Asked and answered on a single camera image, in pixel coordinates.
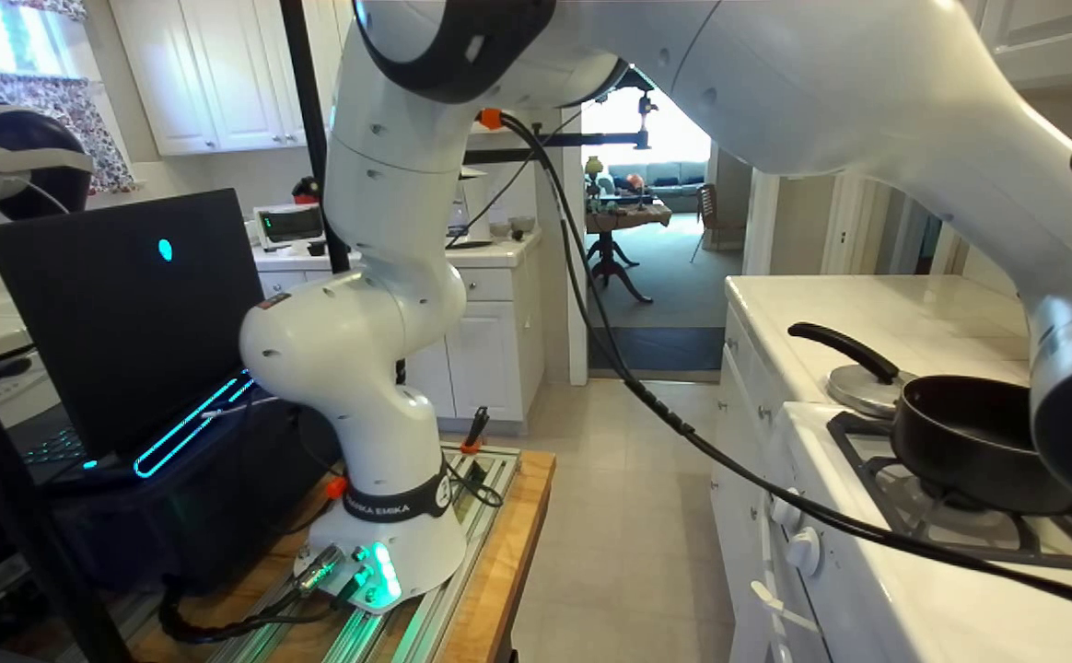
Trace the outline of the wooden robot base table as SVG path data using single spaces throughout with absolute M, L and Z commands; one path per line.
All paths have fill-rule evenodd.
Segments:
M 453 466 L 498 491 L 498 502 L 458 498 L 453 514 L 469 532 L 469 561 L 439 589 L 389 610 L 353 606 L 368 571 L 340 553 L 292 571 L 300 539 L 288 532 L 229 594 L 183 595 L 171 606 L 183 628 L 225 628 L 273 606 L 270 622 L 189 645 L 165 633 L 169 606 L 154 606 L 127 633 L 135 663 L 508 663 L 557 455 L 494 446 L 472 455 L 453 451 Z

